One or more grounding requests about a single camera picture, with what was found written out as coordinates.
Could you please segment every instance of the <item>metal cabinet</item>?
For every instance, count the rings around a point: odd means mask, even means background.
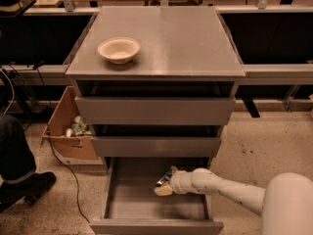
[[[140,53],[116,66],[96,52],[111,37]],[[240,60],[213,8],[102,8],[67,75],[108,169],[97,234],[218,234],[208,196],[158,197],[171,165],[209,166],[235,107]]]

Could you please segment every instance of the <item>white bowl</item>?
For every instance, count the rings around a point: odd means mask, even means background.
[[[102,42],[98,53],[116,65],[126,64],[138,53],[140,44],[128,37],[115,37]]]

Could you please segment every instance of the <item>shoe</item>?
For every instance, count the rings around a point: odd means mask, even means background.
[[[34,173],[28,179],[18,184],[2,183],[0,187],[0,212],[25,197],[25,201],[34,203],[48,192],[56,182],[52,172]]]

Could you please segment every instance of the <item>concrete floor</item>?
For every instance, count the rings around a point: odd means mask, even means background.
[[[282,172],[296,172],[313,179],[313,119],[309,112],[233,113],[222,135],[222,146],[211,170],[217,175],[260,187]],[[19,201],[0,214],[0,234],[94,234],[80,215],[73,175],[54,157],[48,142],[41,147],[45,123],[34,123],[26,138],[38,172],[51,170],[56,185],[34,207]],[[89,219],[101,215],[106,174],[101,165],[71,165],[79,181],[79,203]],[[212,196],[215,221],[224,222],[223,235],[259,235],[261,218],[222,196]]]

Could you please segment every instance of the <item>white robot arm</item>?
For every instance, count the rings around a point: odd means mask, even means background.
[[[175,166],[156,184],[159,196],[219,193],[262,216],[262,235],[313,234],[313,182],[299,174],[274,177],[266,189],[223,179],[205,168]]]

